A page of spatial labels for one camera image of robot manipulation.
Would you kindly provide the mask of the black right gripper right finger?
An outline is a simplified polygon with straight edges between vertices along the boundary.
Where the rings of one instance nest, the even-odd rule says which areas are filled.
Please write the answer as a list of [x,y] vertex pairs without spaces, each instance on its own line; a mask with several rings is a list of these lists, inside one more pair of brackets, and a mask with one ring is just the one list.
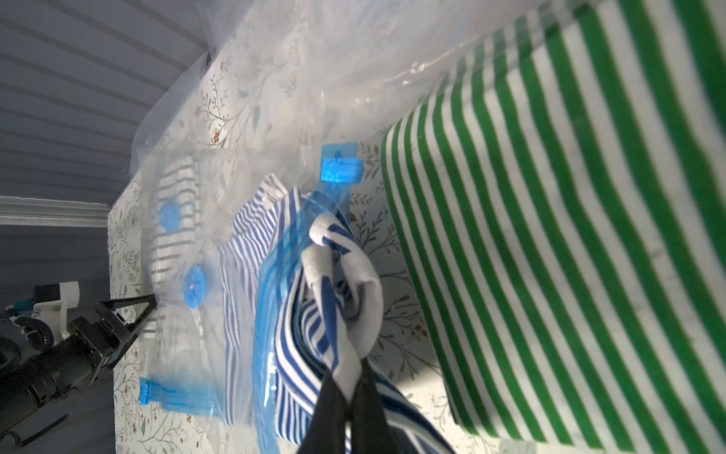
[[361,376],[350,404],[352,452],[355,454],[396,453],[382,399],[370,364],[361,361]]

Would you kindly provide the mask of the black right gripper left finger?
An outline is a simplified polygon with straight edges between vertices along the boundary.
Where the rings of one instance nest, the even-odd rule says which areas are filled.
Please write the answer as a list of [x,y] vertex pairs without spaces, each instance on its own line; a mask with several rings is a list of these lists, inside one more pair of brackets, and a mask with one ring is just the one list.
[[348,403],[330,372],[323,377],[321,391],[306,437],[298,454],[343,454]]

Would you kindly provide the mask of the clear vacuum bag blue zipper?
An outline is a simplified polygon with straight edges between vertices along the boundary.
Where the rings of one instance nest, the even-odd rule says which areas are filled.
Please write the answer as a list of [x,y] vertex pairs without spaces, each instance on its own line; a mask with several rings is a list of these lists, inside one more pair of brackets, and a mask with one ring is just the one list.
[[[191,149],[150,149],[140,174],[155,151]],[[139,400],[194,416],[217,453],[275,453],[273,429],[254,404],[259,274],[304,212],[297,182],[309,171],[292,152],[255,159],[232,149],[191,152],[200,161],[202,218],[183,271],[202,265],[207,294],[197,309],[166,306],[157,337],[141,338]]]

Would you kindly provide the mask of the blue white striped garment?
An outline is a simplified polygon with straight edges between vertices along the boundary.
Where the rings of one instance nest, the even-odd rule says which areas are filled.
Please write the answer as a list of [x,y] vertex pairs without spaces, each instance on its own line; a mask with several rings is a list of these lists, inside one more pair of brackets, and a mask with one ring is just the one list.
[[[254,404],[277,442],[300,448],[330,372],[347,403],[345,453],[352,452],[351,416],[361,361],[381,330],[380,278],[355,240],[341,205],[344,187],[306,194],[259,274],[253,344]],[[450,444],[372,365],[396,453],[447,453]]]

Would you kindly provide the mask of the green white striped garment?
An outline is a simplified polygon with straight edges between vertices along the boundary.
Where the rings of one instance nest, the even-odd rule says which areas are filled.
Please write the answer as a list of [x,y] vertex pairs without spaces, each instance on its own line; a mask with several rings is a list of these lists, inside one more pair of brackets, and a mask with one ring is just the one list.
[[725,450],[725,5],[548,1],[383,142],[468,433]]

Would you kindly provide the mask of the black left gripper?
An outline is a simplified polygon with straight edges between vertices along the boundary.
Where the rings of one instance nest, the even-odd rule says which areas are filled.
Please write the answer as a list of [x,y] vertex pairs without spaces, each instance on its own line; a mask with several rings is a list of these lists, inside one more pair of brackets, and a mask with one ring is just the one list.
[[69,325],[70,337],[1,374],[1,434],[14,430],[41,408],[89,387],[111,370],[157,308],[154,294],[100,302],[94,323]]

